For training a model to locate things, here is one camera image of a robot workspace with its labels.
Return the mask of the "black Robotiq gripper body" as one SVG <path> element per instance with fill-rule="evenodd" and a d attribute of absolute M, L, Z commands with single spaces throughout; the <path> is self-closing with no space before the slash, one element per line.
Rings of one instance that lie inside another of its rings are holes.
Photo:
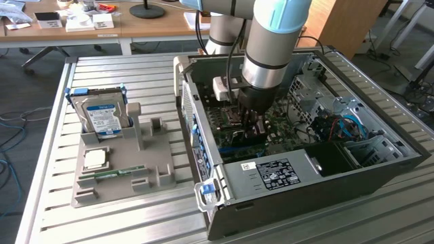
<path fill-rule="evenodd" d="M 244 87 L 240 90 L 238 101 L 242 108 L 256 112 L 266 112 L 274 102 L 278 87 L 260 89 L 258 87 Z"/>

